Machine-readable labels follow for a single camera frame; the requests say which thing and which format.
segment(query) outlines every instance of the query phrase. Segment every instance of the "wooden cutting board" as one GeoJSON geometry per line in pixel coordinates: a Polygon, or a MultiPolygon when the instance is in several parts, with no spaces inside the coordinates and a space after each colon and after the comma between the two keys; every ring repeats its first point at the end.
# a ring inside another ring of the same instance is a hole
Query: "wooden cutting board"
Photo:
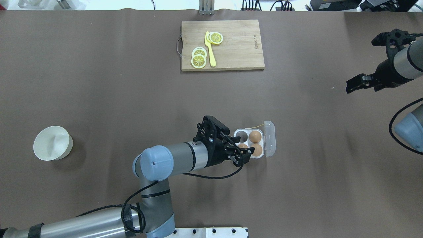
{"type": "Polygon", "coordinates": [[[182,22],[181,36],[181,70],[184,72],[264,69],[258,20],[182,22]],[[215,67],[210,66],[209,50],[204,44],[206,31],[223,35],[220,45],[211,45],[216,59],[215,67]],[[202,69],[191,65],[192,50],[199,46],[207,50],[207,64],[202,69]]]}

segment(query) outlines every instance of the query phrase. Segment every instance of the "yellow knife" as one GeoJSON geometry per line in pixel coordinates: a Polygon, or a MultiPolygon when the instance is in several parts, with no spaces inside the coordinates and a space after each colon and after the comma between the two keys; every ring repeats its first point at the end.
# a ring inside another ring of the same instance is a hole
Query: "yellow knife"
{"type": "Polygon", "coordinates": [[[207,35],[209,34],[209,32],[206,32],[206,36],[204,37],[204,44],[209,48],[209,59],[210,59],[210,66],[211,67],[215,67],[216,66],[216,60],[214,59],[214,55],[213,55],[213,51],[212,51],[212,45],[211,43],[207,40],[207,35]]]}

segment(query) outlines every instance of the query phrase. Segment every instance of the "knife handle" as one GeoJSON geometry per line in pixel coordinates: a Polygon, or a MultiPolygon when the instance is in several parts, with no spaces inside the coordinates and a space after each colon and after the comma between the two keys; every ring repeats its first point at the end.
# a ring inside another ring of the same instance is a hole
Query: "knife handle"
{"type": "Polygon", "coordinates": [[[208,46],[208,48],[209,48],[210,66],[215,67],[216,66],[216,60],[214,59],[212,46],[208,46]]]}

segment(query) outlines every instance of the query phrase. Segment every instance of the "plastic egg container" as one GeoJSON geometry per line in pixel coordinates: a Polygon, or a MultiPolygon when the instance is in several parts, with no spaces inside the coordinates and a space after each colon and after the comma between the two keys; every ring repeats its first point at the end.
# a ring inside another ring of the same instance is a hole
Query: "plastic egg container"
{"type": "Polygon", "coordinates": [[[237,129],[234,136],[241,137],[236,145],[241,148],[254,147],[251,158],[258,159],[263,156],[270,157],[276,150],[275,125],[271,121],[264,121],[263,131],[260,129],[237,129]]]}

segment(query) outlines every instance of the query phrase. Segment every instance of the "citrus slice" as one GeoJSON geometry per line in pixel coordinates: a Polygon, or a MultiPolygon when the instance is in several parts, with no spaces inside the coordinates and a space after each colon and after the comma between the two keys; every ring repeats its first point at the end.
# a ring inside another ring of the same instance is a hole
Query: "citrus slice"
{"type": "Polygon", "coordinates": [[[203,55],[204,57],[207,57],[207,51],[203,47],[197,47],[192,50],[192,56],[194,57],[195,55],[203,55]]]}
{"type": "Polygon", "coordinates": [[[219,32],[210,32],[207,39],[212,44],[220,44],[223,42],[223,36],[219,32]]]}
{"type": "Polygon", "coordinates": [[[203,55],[194,55],[191,59],[191,65],[196,69],[201,69],[206,66],[207,60],[203,55]]]}

